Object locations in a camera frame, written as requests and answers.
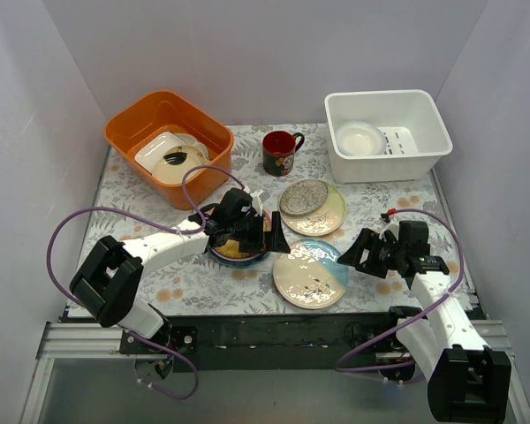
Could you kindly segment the black and red mug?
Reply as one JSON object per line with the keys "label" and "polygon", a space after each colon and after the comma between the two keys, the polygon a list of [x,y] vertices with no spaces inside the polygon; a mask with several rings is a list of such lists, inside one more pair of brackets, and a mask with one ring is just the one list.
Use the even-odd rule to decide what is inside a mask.
{"label": "black and red mug", "polygon": [[291,172],[294,156],[305,142],[301,132],[285,131],[268,133],[262,141],[263,169],[271,176],[282,177]]}

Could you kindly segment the cream plate with black motif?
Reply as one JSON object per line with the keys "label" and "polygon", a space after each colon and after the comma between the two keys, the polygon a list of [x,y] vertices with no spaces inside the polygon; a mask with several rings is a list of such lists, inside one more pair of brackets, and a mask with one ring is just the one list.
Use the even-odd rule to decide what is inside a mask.
{"label": "cream plate with black motif", "polygon": [[206,156],[198,148],[176,146],[169,149],[156,163],[152,175],[161,184],[180,184],[188,170],[206,162]]}

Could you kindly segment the speckled grey stoneware plate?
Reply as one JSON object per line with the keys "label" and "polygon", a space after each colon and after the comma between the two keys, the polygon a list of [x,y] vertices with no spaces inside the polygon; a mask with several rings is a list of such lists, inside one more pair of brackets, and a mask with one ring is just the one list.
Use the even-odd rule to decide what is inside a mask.
{"label": "speckled grey stoneware plate", "polygon": [[279,199],[279,208],[288,216],[305,216],[320,208],[328,198],[328,185],[318,179],[300,180],[288,186]]}

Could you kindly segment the white deep scalloped plate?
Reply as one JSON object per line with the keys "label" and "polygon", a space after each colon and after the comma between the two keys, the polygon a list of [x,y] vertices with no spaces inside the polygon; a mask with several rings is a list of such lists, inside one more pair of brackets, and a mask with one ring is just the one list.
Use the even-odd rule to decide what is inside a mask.
{"label": "white deep scalloped plate", "polygon": [[336,129],[335,136],[337,147],[343,155],[382,155],[386,149],[386,139],[382,131],[364,121],[343,122]]}

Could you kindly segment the cream floral plate in bin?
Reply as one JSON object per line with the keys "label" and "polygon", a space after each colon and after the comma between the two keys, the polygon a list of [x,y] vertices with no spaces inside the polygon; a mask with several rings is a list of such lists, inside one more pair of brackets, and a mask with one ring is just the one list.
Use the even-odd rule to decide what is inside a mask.
{"label": "cream floral plate in bin", "polygon": [[196,151],[196,155],[200,158],[201,163],[209,163],[209,151],[196,137],[189,133],[175,133],[175,136],[180,139],[182,148],[191,153]]}

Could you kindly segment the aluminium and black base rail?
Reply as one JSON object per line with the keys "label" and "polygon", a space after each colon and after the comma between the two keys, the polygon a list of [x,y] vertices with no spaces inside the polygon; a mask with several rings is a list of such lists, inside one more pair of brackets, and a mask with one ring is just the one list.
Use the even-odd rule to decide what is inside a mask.
{"label": "aluminium and black base rail", "polygon": [[[401,219],[398,209],[382,214],[386,225]],[[411,354],[395,336],[363,344],[397,325],[397,315],[412,317],[422,309],[395,306],[385,313],[176,316],[161,313],[170,332],[154,341],[117,325],[104,328],[93,317],[93,330],[118,339],[117,353],[150,362],[160,379],[171,372],[243,369],[328,369],[341,374],[378,372],[390,382],[424,377]],[[470,320],[489,346],[505,352],[511,362],[507,412],[520,423],[530,422],[524,392],[515,385],[512,356],[489,343],[478,322]]]}

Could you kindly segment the pink plate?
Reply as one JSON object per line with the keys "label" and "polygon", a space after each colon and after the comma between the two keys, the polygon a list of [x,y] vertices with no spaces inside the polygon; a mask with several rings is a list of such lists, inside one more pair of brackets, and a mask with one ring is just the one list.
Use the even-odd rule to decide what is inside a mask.
{"label": "pink plate", "polygon": [[218,258],[226,261],[250,261],[258,258],[261,254],[250,254],[239,251],[239,242],[237,240],[229,239],[226,243],[219,247],[213,247],[211,253],[216,255]]}

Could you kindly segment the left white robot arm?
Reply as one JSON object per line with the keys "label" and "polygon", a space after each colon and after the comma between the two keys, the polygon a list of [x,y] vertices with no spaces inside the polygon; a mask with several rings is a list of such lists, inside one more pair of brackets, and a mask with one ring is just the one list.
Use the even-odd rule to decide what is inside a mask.
{"label": "left white robot arm", "polygon": [[229,240],[238,242],[241,253],[288,254],[279,212],[270,215],[270,227],[264,229],[262,194],[232,188],[220,202],[167,231],[128,242],[99,239],[72,279],[70,293],[104,328],[117,325],[132,331],[149,352],[163,352],[169,346],[170,325],[137,298],[141,278]]}

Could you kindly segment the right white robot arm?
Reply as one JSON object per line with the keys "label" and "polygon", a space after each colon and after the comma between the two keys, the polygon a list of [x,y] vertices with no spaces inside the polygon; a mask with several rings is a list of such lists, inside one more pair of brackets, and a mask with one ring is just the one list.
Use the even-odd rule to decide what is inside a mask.
{"label": "right white robot arm", "polygon": [[429,229],[422,221],[388,222],[383,232],[360,232],[338,263],[370,276],[396,271],[422,309],[397,314],[382,334],[392,351],[406,348],[428,382],[430,412],[440,422],[502,423],[508,404],[511,362],[492,349],[456,297],[445,261],[430,253]]}

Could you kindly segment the floral patterned table mat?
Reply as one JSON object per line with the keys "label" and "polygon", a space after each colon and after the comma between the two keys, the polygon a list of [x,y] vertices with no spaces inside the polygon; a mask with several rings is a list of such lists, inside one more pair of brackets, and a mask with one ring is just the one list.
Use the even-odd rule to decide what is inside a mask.
{"label": "floral patterned table mat", "polygon": [[[318,178],[331,180],[324,124],[287,125],[288,133],[303,133],[305,143],[296,154],[291,173],[284,178],[266,174],[261,163],[261,140],[269,132],[266,125],[235,125],[231,151],[233,179],[230,186],[245,184],[263,188],[270,197],[267,209],[274,209],[278,196],[290,183]],[[452,275],[461,270],[454,242],[441,224],[445,217],[442,198],[432,174],[424,178],[380,184],[342,184],[346,216],[326,241],[346,250],[362,228],[378,230],[382,212],[396,208],[401,219],[425,219],[430,229],[434,254],[442,256]],[[137,177],[120,154],[108,155],[84,247],[110,235],[115,239],[139,239],[155,232],[155,225],[181,222],[185,213]],[[158,269],[141,280],[138,295],[167,315],[198,314],[295,314],[298,308],[277,290],[272,270],[274,256],[246,269],[224,266],[211,254],[193,256]],[[416,298],[396,273],[379,279],[358,272],[349,275],[344,296],[329,307],[332,314],[383,312],[392,306],[413,306]]]}

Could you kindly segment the cream and blue floral plate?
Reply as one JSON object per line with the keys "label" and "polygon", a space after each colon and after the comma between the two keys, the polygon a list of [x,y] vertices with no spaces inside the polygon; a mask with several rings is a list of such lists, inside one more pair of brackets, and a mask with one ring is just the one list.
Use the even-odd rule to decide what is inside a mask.
{"label": "cream and blue floral plate", "polygon": [[340,252],[330,243],[303,238],[289,254],[279,255],[273,280],[280,294],[296,307],[318,310],[337,303],[345,294],[349,269],[337,262]]}

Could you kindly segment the woven bamboo tray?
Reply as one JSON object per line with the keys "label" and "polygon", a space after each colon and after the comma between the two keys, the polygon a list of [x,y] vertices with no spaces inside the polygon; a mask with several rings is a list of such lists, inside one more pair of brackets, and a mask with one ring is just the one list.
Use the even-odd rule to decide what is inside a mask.
{"label": "woven bamboo tray", "polygon": [[222,246],[215,247],[214,251],[226,259],[245,259],[250,256],[248,253],[241,252],[239,242],[233,239],[227,240]]}

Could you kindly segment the orange plastic bin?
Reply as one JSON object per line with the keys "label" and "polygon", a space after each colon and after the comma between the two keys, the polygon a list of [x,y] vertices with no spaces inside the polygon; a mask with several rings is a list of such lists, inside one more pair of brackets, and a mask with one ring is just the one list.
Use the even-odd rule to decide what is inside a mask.
{"label": "orange plastic bin", "polygon": [[181,184],[159,182],[134,159],[160,133],[188,133],[205,144],[210,163],[231,170],[234,136],[231,130],[180,95],[168,90],[149,93],[108,120],[106,141],[120,154],[128,168],[160,194],[172,207],[190,210],[191,201],[201,204],[228,176],[218,170],[203,169],[189,176],[186,189]]}

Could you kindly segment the dark teal scalloped plate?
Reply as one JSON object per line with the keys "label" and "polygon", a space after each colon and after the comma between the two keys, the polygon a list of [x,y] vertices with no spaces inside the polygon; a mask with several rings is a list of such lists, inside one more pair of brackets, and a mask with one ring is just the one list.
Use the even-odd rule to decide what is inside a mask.
{"label": "dark teal scalloped plate", "polygon": [[216,255],[211,253],[211,250],[210,250],[210,254],[212,256],[214,256],[216,258],[216,260],[219,261],[220,263],[222,263],[223,265],[229,266],[229,267],[232,267],[232,268],[239,268],[239,269],[249,268],[249,267],[253,266],[254,264],[259,263],[267,255],[266,253],[262,253],[261,256],[259,256],[258,258],[252,259],[250,261],[236,262],[236,261],[226,261],[224,259],[218,258]]}

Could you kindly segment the white square dish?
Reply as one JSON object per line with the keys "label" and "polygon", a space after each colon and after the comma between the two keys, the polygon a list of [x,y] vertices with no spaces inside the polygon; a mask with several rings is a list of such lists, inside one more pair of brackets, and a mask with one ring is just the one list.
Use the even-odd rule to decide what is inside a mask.
{"label": "white square dish", "polygon": [[135,155],[135,162],[148,173],[152,173],[155,166],[163,159],[167,151],[182,146],[183,141],[172,132],[162,132],[152,139]]}

